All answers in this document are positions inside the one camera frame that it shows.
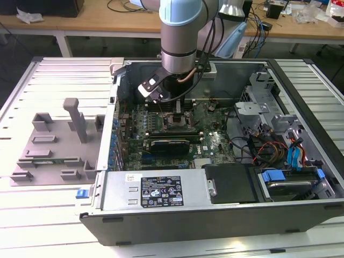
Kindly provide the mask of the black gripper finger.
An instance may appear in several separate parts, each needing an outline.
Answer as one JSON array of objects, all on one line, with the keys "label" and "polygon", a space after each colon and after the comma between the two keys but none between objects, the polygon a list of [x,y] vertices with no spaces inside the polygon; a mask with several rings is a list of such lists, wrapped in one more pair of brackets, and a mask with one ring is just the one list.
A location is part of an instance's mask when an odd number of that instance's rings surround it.
[{"label": "black gripper finger", "polygon": [[180,125],[182,119],[184,118],[184,115],[184,100],[183,98],[179,98],[175,101],[173,105],[173,123],[176,125]]}]

